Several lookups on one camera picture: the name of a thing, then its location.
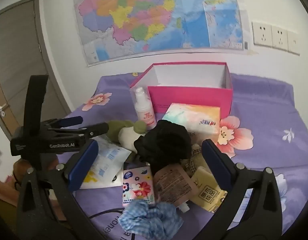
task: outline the wall socket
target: wall socket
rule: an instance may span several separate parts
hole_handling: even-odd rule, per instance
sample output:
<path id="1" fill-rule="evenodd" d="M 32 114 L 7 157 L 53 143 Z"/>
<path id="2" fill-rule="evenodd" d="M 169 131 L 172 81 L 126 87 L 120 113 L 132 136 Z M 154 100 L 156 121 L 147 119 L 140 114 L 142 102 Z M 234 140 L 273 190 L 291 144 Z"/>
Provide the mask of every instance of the wall socket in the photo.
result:
<path id="1" fill-rule="evenodd" d="M 273 48 L 288 50 L 287 30 L 272 25 Z"/>
<path id="2" fill-rule="evenodd" d="M 271 25 L 265 23 L 252 22 L 253 38 L 255 45 L 272 47 Z"/>
<path id="3" fill-rule="evenodd" d="M 288 41 L 287 42 L 288 52 L 299 55 L 300 49 L 299 49 L 298 35 L 294 32 L 287 31 L 287 41 Z"/>

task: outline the light switch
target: light switch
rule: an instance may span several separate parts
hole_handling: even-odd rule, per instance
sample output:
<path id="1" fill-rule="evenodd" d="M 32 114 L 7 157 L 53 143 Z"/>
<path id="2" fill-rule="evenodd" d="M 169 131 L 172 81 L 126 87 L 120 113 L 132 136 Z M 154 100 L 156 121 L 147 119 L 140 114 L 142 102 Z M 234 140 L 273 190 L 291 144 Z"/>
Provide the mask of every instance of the light switch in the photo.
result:
<path id="1" fill-rule="evenodd" d="M 294 32 L 287 31 L 288 52 L 299 55 L 300 48 L 298 44 L 298 35 Z"/>

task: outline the white spray bottle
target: white spray bottle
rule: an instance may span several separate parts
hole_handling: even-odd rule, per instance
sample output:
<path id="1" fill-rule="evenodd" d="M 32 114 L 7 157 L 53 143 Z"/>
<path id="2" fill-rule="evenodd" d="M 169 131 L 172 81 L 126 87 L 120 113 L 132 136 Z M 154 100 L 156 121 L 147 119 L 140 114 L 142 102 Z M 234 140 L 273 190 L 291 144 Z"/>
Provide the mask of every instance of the white spray bottle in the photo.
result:
<path id="1" fill-rule="evenodd" d="M 138 120 L 146 123 L 147 130 L 151 130 L 156 126 L 156 119 L 151 100 L 146 95 L 142 87 L 135 91 L 136 103 L 134 105 Z"/>

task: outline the black scrunchie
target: black scrunchie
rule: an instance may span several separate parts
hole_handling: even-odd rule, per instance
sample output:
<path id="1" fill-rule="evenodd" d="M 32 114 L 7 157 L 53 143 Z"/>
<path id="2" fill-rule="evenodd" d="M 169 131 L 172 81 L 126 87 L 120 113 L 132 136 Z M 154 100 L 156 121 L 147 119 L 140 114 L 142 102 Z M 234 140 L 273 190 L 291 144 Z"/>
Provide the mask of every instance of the black scrunchie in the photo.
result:
<path id="1" fill-rule="evenodd" d="M 140 161 L 148 162 L 154 175 L 171 163 L 189 159 L 191 138 L 184 126 L 159 120 L 156 127 L 134 142 Z"/>

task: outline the snack package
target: snack package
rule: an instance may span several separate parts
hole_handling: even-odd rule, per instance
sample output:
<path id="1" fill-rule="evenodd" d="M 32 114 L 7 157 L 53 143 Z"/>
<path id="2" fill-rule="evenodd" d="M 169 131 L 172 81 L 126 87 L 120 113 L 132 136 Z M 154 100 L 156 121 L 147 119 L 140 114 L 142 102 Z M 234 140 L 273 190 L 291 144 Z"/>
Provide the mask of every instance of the snack package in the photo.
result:
<path id="1" fill-rule="evenodd" d="M 170 164 L 156 172 L 154 187 L 161 201 L 176 207 L 198 193 L 197 186 L 179 164 Z"/>
<path id="2" fill-rule="evenodd" d="M 155 204 L 150 166 L 123 171 L 123 207 L 134 199 L 145 200 L 149 205 Z"/>
<path id="3" fill-rule="evenodd" d="M 202 166 L 198 167 L 191 179 L 197 185 L 199 192 L 190 200 L 205 210 L 215 213 L 227 192 L 220 189 L 213 175 Z"/>
<path id="4" fill-rule="evenodd" d="M 217 142 L 220 115 L 219 107 L 173 103 L 162 119 L 184 126 L 191 136 L 192 144 L 202 145 L 206 139 Z"/>

